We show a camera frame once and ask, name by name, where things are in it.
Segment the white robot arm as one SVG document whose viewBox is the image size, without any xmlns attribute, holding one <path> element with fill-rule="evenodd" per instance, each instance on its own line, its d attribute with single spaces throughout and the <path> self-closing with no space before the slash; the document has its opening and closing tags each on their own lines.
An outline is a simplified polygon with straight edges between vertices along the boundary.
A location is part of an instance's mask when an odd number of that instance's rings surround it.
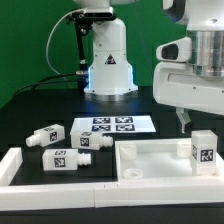
<svg viewBox="0 0 224 224">
<path fill-rule="evenodd" d="M 84 92 L 105 98 L 135 91 L 126 27 L 113 11 L 115 5 L 134 0 L 73 1 L 94 33 Z M 190 122 L 188 109 L 224 115 L 224 0 L 163 0 L 162 6 L 173 22 L 186 26 L 186 36 L 156 49 L 154 99 L 176 107 L 184 123 Z"/>
</svg>

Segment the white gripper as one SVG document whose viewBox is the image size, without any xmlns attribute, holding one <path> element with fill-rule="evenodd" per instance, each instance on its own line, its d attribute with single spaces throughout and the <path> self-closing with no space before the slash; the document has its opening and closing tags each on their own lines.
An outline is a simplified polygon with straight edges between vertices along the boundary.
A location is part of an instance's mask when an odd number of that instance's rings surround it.
<svg viewBox="0 0 224 224">
<path fill-rule="evenodd" d="M 196 75 L 188 64 L 191 54 L 189 37 L 156 50 L 160 63 L 154 70 L 153 96 L 157 103 L 176 107 L 182 133 L 188 133 L 191 126 L 187 109 L 224 115 L 224 77 Z"/>
</svg>

